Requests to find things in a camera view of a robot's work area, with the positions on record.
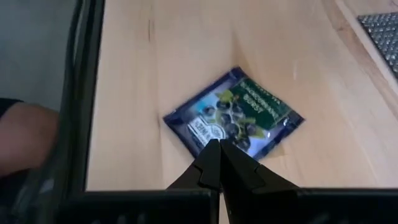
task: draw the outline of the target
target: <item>blueberry illustration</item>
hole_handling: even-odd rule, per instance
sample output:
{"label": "blueberry illustration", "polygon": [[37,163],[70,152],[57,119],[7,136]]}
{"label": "blueberry illustration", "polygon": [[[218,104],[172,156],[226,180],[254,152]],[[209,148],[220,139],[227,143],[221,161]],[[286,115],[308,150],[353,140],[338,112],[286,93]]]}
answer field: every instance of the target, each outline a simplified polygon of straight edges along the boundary
{"label": "blueberry illustration", "polygon": [[244,113],[234,113],[234,114],[232,114],[232,119],[234,121],[239,121],[240,119],[243,119],[243,118],[245,118]]}
{"label": "blueberry illustration", "polygon": [[219,110],[226,111],[231,107],[231,103],[230,102],[225,103],[225,102],[218,101],[216,106]]}
{"label": "blueberry illustration", "polygon": [[239,130],[241,130],[242,133],[246,134],[246,128],[244,126],[239,125]]}
{"label": "blueberry illustration", "polygon": [[214,106],[206,106],[203,109],[203,114],[206,116],[212,116],[214,114],[214,112],[216,111],[216,109],[214,108]]}
{"label": "blueberry illustration", "polygon": [[247,152],[250,148],[250,139],[248,137],[242,137],[235,141],[236,146],[238,146],[243,151]]}
{"label": "blueberry illustration", "polygon": [[231,115],[229,115],[228,113],[222,113],[220,115],[220,120],[221,120],[221,125],[226,126],[227,124],[230,124],[232,121]]}
{"label": "blueberry illustration", "polygon": [[236,142],[236,137],[235,136],[227,136],[226,139],[229,142],[233,143],[233,144],[235,144],[235,142]]}
{"label": "blueberry illustration", "polygon": [[255,135],[257,132],[257,126],[255,124],[251,124],[251,123],[245,124],[244,128],[246,129],[246,133],[249,136]]}
{"label": "blueberry illustration", "polygon": [[243,109],[237,103],[232,104],[232,111],[234,113],[243,113]]}
{"label": "blueberry illustration", "polygon": [[239,134],[239,126],[233,123],[227,124],[224,130],[227,136],[237,136]]}

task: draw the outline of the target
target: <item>metal grate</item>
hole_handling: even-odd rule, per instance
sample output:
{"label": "metal grate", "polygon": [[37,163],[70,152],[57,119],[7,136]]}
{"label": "metal grate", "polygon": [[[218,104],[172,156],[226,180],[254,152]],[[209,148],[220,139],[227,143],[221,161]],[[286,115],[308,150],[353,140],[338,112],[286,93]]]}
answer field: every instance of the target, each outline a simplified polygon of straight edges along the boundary
{"label": "metal grate", "polygon": [[359,16],[358,20],[398,79],[398,12]]}

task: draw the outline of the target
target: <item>wooden table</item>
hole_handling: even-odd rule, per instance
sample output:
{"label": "wooden table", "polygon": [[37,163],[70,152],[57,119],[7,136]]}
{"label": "wooden table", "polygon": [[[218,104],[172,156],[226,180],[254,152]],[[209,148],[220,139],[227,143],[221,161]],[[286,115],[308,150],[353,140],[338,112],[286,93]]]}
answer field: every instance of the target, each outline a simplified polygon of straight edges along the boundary
{"label": "wooden table", "polygon": [[107,1],[87,189],[173,182],[193,158],[162,117],[233,65],[306,118],[262,164],[299,186],[398,187],[398,84],[355,19],[391,11],[390,0]]}

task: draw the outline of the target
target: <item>green label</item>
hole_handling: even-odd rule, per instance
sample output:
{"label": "green label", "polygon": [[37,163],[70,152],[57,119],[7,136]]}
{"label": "green label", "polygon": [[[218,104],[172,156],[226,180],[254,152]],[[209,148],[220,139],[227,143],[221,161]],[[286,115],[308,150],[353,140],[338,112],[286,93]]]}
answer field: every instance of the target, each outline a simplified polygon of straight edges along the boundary
{"label": "green label", "polygon": [[291,111],[289,106],[249,78],[224,92],[220,100],[231,97],[242,107],[246,119],[255,119],[256,125],[265,130],[274,128]]}

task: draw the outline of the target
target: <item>blue tea packet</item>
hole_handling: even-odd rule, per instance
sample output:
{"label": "blue tea packet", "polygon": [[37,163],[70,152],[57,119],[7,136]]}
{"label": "blue tea packet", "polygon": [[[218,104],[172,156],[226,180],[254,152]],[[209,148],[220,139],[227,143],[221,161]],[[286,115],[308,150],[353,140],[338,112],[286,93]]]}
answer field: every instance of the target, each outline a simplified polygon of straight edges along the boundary
{"label": "blue tea packet", "polygon": [[163,119],[194,157],[210,139],[229,139],[256,160],[304,121],[239,67]]}

